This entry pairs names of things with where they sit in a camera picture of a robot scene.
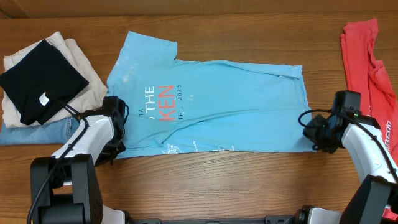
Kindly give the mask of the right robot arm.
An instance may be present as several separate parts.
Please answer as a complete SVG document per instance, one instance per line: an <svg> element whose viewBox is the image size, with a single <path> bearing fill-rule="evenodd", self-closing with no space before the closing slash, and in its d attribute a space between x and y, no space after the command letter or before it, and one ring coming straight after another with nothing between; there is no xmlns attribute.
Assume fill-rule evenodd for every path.
<svg viewBox="0 0 398 224"><path fill-rule="evenodd" d="M316 151L333 154L346 149L360 187L343 212L305 205L293 223L397 223L397 165L382 143L379 123L362 114L360 102L360 93L338 91L330 116L324 118L316 109L316 117L303 130Z"/></svg>

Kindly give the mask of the light blue printed t-shirt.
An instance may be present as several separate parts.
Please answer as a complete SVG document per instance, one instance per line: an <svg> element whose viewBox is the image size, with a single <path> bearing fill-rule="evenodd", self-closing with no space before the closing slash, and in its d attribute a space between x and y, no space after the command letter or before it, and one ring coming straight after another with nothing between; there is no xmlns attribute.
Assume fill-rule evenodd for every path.
<svg viewBox="0 0 398 224"><path fill-rule="evenodd" d="M122 158L191 152L309 152L300 65L177 59L177 43L128 33L108 93L129 107Z"/></svg>

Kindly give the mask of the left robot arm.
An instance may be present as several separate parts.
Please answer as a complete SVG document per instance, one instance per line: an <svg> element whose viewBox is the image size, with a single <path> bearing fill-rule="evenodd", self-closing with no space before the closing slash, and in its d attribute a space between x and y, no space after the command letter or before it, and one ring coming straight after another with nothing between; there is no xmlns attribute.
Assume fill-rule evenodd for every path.
<svg viewBox="0 0 398 224"><path fill-rule="evenodd" d="M106 96L100 108L82 113L65 103L62 106L80 125L59 150L31 163L27 222L132 223L128 212L104 205L95 171L125 151L128 105L117 96Z"/></svg>

